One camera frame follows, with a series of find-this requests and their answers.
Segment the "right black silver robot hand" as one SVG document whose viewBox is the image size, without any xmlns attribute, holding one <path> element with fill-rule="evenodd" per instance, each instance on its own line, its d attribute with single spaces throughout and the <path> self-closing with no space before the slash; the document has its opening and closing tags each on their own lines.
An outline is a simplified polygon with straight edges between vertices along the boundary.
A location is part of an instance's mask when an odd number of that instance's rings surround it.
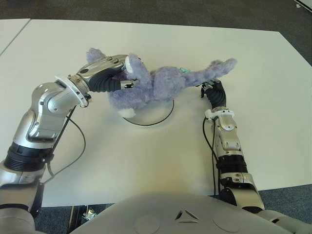
<svg viewBox="0 0 312 234">
<path fill-rule="evenodd" d="M 204 82 L 201 85 L 201 98 L 206 95 L 212 108 L 226 107 L 226 93 L 221 81 Z"/>
</svg>

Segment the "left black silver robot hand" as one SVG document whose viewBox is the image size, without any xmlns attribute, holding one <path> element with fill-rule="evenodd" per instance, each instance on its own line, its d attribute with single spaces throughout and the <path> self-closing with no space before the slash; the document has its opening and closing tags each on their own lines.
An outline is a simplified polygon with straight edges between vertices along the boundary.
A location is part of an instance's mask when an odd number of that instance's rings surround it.
<svg viewBox="0 0 312 234">
<path fill-rule="evenodd" d="M 77 75 L 88 85 L 91 92 L 114 92 L 121 89 L 133 88 L 139 84 L 138 79 L 113 79 L 126 70 L 127 55 L 116 55 L 100 58 L 83 66 Z"/>
</svg>

